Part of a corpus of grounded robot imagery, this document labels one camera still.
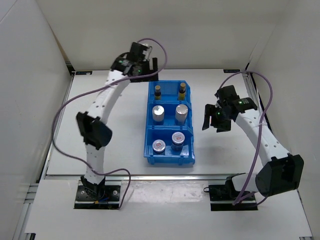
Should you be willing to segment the yellow cork-top bottle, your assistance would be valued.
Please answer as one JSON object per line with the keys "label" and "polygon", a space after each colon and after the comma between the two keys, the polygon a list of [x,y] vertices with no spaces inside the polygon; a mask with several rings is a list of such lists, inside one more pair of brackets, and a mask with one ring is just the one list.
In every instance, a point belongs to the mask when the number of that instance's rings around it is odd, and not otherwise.
{"label": "yellow cork-top bottle", "polygon": [[156,85],[154,87],[154,99],[155,100],[161,100],[161,97],[162,97],[161,86],[160,85]]}
{"label": "yellow cork-top bottle", "polygon": [[186,97],[186,83],[185,82],[182,82],[180,85],[179,85],[179,91],[178,91],[178,100],[179,101],[184,101],[185,100],[185,97]]}

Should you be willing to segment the tall silver-lid shaker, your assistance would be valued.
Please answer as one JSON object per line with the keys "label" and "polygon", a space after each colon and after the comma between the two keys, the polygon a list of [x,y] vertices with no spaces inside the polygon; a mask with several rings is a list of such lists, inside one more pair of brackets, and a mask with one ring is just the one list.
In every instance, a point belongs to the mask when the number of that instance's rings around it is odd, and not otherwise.
{"label": "tall silver-lid shaker", "polygon": [[175,108],[175,123],[179,126],[185,124],[188,116],[188,107],[185,104],[179,104]]}
{"label": "tall silver-lid shaker", "polygon": [[152,108],[152,119],[156,125],[162,125],[165,119],[165,109],[161,105],[155,105]]}

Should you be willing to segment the short spice jar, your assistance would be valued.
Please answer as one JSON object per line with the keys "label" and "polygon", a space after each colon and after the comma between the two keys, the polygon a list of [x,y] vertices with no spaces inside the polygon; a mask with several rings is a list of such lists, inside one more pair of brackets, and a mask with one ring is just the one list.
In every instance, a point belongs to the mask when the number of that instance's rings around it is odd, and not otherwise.
{"label": "short spice jar", "polygon": [[173,151],[181,151],[185,142],[185,135],[182,132],[174,132],[171,136],[171,148]]}
{"label": "short spice jar", "polygon": [[152,152],[155,155],[164,155],[166,150],[166,143],[162,139],[156,139],[152,143]]}

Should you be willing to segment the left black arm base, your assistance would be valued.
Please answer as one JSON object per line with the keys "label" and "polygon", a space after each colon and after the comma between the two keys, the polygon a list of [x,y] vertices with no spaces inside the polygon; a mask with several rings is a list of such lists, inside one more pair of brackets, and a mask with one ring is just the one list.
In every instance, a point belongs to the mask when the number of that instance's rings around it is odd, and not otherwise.
{"label": "left black arm base", "polygon": [[90,193],[88,187],[78,183],[74,209],[77,210],[118,210],[120,206],[120,185],[103,185],[98,195]]}

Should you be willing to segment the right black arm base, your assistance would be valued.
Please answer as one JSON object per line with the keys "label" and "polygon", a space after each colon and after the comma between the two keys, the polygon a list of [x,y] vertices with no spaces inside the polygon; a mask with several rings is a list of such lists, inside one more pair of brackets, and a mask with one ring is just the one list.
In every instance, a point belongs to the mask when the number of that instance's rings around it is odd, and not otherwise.
{"label": "right black arm base", "polygon": [[240,192],[235,190],[232,177],[235,175],[228,176],[223,184],[211,183],[203,189],[204,193],[209,194],[210,210],[212,212],[257,211],[258,206],[253,193],[233,205]]}

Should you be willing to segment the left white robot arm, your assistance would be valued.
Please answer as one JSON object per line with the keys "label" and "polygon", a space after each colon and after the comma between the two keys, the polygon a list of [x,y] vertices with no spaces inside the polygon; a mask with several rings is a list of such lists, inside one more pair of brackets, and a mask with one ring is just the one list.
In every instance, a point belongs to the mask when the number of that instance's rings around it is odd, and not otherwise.
{"label": "left white robot arm", "polygon": [[85,112],[78,112],[76,121],[86,150],[85,175],[80,177],[86,193],[96,201],[104,199],[105,179],[104,155],[113,132],[107,126],[109,115],[123,90],[134,82],[151,82],[159,79],[158,59],[150,61],[145,57],[118,57],[106,79],[106,89],[99,90],[96,99]]}

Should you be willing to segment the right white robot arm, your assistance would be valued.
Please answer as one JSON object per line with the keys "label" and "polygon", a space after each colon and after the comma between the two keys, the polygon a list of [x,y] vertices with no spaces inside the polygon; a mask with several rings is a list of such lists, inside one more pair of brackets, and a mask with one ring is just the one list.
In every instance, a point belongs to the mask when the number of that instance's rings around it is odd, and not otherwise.
{"label": "right white robot arm", "polygon": [[304,160],[283,147],[260,119],[258,107],[249,97],[205,106],[203,130],[214,127],[217,132],[228,132],[231,122],[235,122],[255,147],[254,159],[261,160],[259,173],[251,169],[227,178],[224,193],[235,204],[244,200],[245,193],[260,193],[266,198],[296,190],[300,185]]}

